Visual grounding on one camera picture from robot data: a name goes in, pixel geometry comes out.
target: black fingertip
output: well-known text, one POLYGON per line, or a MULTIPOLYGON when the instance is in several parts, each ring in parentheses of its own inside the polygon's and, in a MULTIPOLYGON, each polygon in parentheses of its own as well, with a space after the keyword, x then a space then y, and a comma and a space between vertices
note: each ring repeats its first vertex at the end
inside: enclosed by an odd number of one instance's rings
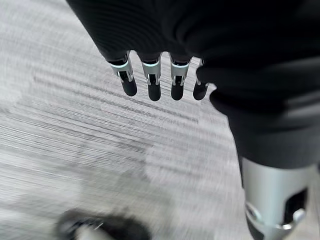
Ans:
POLYGON ((184 95, 183 85, 181 86, 180 84, 176 84, 175 86, 174 85, 171 86, 171 97, 174 100, 178 101, 182 99, 183 95, 184 95))
POLYGON ((130 97, 137 94, 137 85, 134 78, 132 81, 128 81, 128 80, 123 81, 122 87, 124 92, 130 97))
POLYGON ((206 96, 208 90, 208 86, 205 83, 201 83, 198 85, 195 83, 194 89, 193 89, 193 97, 195 100, 202 100, 206 96))
POLYGON ((160 89, 160 84, 155 85, 151 84, 148 85, 148 93, 149 93, 149 98, 152 101, 158 101, 161 97, 161 89, 160 89))

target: gray carpet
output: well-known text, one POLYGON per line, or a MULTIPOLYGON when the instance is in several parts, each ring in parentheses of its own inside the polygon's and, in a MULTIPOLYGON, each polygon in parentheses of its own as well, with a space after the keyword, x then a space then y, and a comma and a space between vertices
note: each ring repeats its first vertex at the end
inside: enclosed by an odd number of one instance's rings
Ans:
MULTIPOLYGON (((53 240, 69 208, 126 214, 155 240, 250 240, 233 138, 226 118, 192 90, 148 98, 119 80, 63 0, 0 3, 0 239, 53 240)), ((319 239, 320 184, 290 240, 319 239)))

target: silver metal cylinder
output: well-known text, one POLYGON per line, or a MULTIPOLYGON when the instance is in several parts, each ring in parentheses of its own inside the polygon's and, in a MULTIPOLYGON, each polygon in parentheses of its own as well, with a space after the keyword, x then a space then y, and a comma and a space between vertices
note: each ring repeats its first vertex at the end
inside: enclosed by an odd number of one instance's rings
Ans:
POLYGON ((282 240, 306 214, 308 198, 299 198, 299 194, 308 196, 317 166, 278 169, 243 158, 242 172, 248 221, 263 240, 282 240))

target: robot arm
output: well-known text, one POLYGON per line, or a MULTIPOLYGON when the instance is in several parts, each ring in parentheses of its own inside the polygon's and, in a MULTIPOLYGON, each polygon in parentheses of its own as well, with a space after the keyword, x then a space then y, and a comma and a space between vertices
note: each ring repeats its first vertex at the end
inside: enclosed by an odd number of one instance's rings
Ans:
POLYGON ((320 162, 318 0, 67 0, 125 93, 137 92, 128 51, 142 63, 149 98, 161 97, 161 52, 171 53, 171 96, 208 84, 234 136, 245 214, 255 240, 282 240, 303 218, 320 162))

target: black shoe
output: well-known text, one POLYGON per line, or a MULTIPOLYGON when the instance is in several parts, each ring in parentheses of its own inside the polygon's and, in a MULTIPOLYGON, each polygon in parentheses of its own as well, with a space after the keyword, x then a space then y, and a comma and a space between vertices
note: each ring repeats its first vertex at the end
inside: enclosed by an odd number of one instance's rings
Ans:
POLYGON ((89 214, 79 209, 66 211, 59 219, 56 234, 59 240, 76 240, 76 230, 81 226, 99 228, 114 240, 150 240, 151 235, 143 224, 124 216, 89 214))

